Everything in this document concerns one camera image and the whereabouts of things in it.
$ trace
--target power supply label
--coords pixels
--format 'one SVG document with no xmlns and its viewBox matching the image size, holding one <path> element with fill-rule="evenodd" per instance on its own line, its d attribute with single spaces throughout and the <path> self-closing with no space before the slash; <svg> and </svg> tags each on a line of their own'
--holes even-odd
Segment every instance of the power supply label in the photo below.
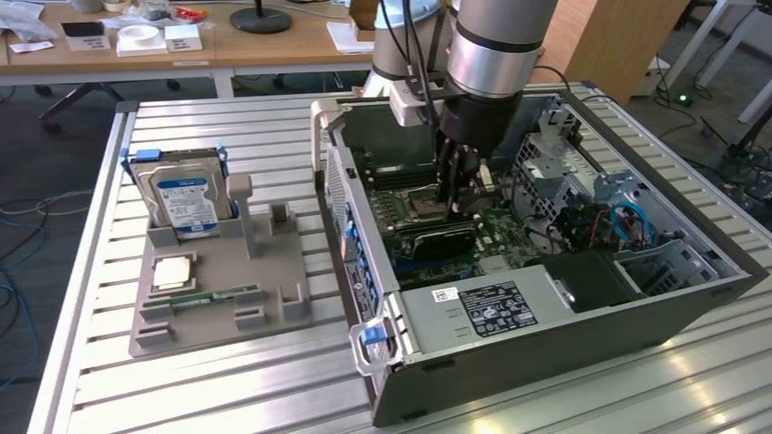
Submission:
<svg viewBox="0 0 772 434">
<path fill-rule="evenodd" d="M 481 337 L 537 324 L 514 282 L 460 291 L 462 307 Z"/>
</svg>

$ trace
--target white label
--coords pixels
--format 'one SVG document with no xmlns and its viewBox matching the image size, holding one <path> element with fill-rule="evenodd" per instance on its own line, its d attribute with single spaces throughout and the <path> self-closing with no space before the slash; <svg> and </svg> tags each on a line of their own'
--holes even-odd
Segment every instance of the white label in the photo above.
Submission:
<svg viewBox="0 0 772 434">
<path fill-rule="evenodd" d="M 205 197 L 209 190 L 206 179 L 161 181 L 158 190 L 170 226 L 177 231 L 194 233 L 213 229 L 217 214 L 212 201 Z"/>
<path fill-rule="evenodd" d="M 8 47 L 10 47 L 13 52 L 36 52 L 45 48 L 53 48 L 53 44 L 49 41 L 37 43 L 12 43 Z"/>
<path fill-rule="evenodd" d="M 189 50 L 192 48 L 186 39 L 172 39 L 169 43 L 173 50 Z"/>
<path fill-rule="evenodd" d="M 76 52 L 89 52 L 90 50 L 105 50 L 109 48 L 109 39 L 105 35 L 69 37 L 69 48 Z"/>
<path fill-rule="evenodd" d="M 432 296 L 434 296 L 434 301 L 437 303 L 441 303 L 442 301 L 457 300 L 458 289 L 457 288 L 436 289 L 432 291 Z"/>
<path fill-rule="evenodd" d="M 209 61 L 176 61 L 173 66 L 209 66 Z"/>
</svg>

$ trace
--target metal slatted workbench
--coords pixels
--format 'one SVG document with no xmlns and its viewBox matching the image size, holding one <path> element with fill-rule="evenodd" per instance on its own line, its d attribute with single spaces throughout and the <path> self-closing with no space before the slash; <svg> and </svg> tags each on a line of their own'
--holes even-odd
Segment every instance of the metal slatted workbench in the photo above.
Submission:
<svg viewBox="0 0 772 434">
<path fill-rule="evenodd" d="M 578 85 L 573 90 L 578 96 L 594 92 Z M 772 278 L 664 345 L 409 424 L 372 428 L 310 183 L 309 105 L 329 96 L 149 102 L 116 116 L 30 432 L 772 432 Z M 597 100 L 589 107 L 772 268 L 769 233 L 620 108 Z M 598 163 L 620 165 L 592 132 L 582 133 Z M 318 324 L 134 360 L 129 328 L 146 210 L 117 168 L 118 148 L 218 141 L 229 149 L 230 171 L 252 176 L 252 208 L 286 199 L 300 216 Z"/>
</svg>

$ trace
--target hard drive label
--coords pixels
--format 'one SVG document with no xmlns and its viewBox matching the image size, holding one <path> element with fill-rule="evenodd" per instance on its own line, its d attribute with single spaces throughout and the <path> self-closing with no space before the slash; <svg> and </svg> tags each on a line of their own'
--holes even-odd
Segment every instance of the hard drive label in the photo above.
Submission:
<svg viewBox="0 0 772 434">
<path fill-rule="evenodd" d="M 214 205 L 205 197 L 206 179 L 192 178 L 158 182 L 158 190 L 170 226 L 182 232 L 208 231 L 217 225 Z"/>
</svg>

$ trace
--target wooden desk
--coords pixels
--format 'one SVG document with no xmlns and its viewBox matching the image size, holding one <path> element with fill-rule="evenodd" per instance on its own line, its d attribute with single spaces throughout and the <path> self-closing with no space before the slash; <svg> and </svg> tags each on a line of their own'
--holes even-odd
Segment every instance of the wooden desk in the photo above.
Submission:
<svg viewBox="0 0 772 434">
<path fill-rule="evenodd" d="M 372 56 L 345 56 L 333 46 L 325 23 L 328 18 L 288 10 L 292 28 L 270 35 L 240 32 L 230 26 L 230 12 L 248 5 L 197 5 L 209 10 L 214 24 L 201 29 L 204 50 L 120 58 L 114 52 L 116 30 L 109 30 L 112 49 L 73 52 L 66 41 L 54 41 L 54 48 L 22 54 L 6 45 L 17 43 L 10 34 L 0 46 L 0 86 L 132 81 L 209 77 L 214 80 L 217 96 L 233 97 L 230 78 L 234 75 L 293 72 L 364 71 L 370 69 Z M 305 8 L 328 15 L 344 15 L 342 6 L 306 5 Z M 58 23 L 94 21 L 116 16 L 100 12 L 81 14 L 66 4 L 46 4 L 41 19 L 62 34 Z"/>
<path fill-rule="evenodd" d="M 274 34 L 252 34 L 241 32 L 229 25 L 230 14 L 244 5 L 217 5 L 213 22 L 217 50 L 214 61 L 217 66 L 254 66 L 337 63 L 341 61 L 372 61 L 373 56 L 344 56 L 337 52 L 332 38 L 326 32 L 326 22 L 337 21 L 292 10 L 289 30 Z M 346 9 L 328 4 L 304 5 L 305 9 L 329 14 L 344 15 Z"/>
<path fill-rule="evenodd" d="M 93 72 L 93 71 L 132 71 L 157 70 L 168 68 L 184 68 L 190 62 L 209 66 L 214 61 L 214 31 L 201 29 L 201 42 L 204 50 L 194 52 L 170 52 L 153 56 L 118 57 L 116 54 L 117 30 L 108 29 L 109 50 L 92 52 L 74 52 L 64 39 L 60 23 L 78 21 L 96 21 L 118 14 L 100 12 L 96 14 L 81 14 L 69 5 L 45 5 L 41 20 L 58 34 L 61 39 L 54 40 L 54 47 L 38 52 L 13 53 L 9 49 L 8 70 L 13 73 L 41 73 L 41 72 Z M 21 41 L 12 33 L 6 37 L 6 43 L 20 43 Z"/>
</svg>

